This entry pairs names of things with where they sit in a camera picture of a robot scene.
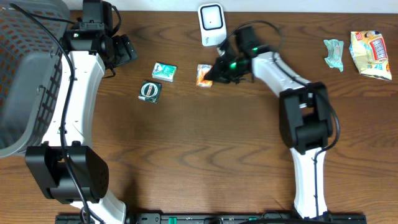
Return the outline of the orange Kleenex tissue pack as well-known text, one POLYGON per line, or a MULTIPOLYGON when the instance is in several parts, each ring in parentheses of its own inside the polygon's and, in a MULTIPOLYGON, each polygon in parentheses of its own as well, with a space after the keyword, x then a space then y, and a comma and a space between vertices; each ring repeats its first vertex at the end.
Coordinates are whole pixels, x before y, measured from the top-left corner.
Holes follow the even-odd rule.
POLYGON ((210 80, 205 80, 205 75, 211 70, 212 66, 207 64, 198 64, 196 85, 203 88, 210 88, 213 84, 210 80))

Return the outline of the teal Kleenex tissue pack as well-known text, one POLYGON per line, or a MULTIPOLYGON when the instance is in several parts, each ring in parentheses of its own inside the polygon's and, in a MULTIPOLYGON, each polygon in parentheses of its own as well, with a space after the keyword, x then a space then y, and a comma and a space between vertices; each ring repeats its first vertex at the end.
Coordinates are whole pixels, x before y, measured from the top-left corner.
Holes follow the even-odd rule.
POLYGON ((173 82, 176 72, 177 66, 156 62, 152 71, 152 77, 159 80, 173 82))

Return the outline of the dark green round-logo packet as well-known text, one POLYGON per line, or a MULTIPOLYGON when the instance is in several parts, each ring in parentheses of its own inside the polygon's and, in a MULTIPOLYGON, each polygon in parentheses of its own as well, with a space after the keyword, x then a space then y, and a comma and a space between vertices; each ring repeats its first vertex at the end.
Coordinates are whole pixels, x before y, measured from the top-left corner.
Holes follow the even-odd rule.
POLYGON ((138 98, 142 101, 157 103, 161 90, 160 83, 143 81, 138 98))

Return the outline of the mint green wipes pack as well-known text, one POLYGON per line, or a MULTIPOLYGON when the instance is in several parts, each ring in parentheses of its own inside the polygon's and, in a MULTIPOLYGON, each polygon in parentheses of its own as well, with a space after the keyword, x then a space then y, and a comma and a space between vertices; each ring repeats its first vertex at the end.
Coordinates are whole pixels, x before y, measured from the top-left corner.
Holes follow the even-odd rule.
POLYGON ((324 58, 326 64, 330 68, 337 68, 342 72, 344 69, 342 61, 344 42, 337 39, 330 39, 324 40, 323 43, 328 51, 328 56, 324 58))

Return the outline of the cream snack bag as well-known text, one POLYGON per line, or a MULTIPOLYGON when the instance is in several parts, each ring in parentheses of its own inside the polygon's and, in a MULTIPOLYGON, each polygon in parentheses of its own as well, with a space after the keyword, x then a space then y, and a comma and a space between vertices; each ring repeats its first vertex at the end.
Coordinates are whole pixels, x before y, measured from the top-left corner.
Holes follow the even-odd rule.
POLYGON ((352 31, 349 51, 360 75, 392 80, 385 41, 378 30, 352 31))

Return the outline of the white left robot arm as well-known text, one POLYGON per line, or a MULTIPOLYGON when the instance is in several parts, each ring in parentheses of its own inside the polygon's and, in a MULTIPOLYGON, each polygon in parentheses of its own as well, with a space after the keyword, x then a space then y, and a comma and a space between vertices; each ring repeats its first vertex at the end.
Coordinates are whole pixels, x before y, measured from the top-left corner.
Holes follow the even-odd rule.
POLYGON ((113 24, 116 6, 84 1, 83 16, 57 41, 62 75, 52 120, 25 162, 47 199, 79 209, 79 223, 133 223, 127 205, 110 191, 107 163, 93 149, 96 96, 107 70, 136 59, 129 38, 113 24))

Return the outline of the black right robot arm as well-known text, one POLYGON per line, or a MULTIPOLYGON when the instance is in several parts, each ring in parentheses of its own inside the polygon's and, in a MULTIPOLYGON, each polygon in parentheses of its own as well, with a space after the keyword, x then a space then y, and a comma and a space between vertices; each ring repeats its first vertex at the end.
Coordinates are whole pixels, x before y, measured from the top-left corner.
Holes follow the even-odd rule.
POLYGON ((325 221, 323 154, 333 134, 333 108, 326 86, 302 78, 276 50, 260 44, 252 27, 235 29, 233 35, 238 50, 232 48, 228 35, 223 35, 217 45, 219 57, 205 80, 239 83, 250 73, 278 97, 279 131, 294 163, 295 212, 301 220, 325 221))

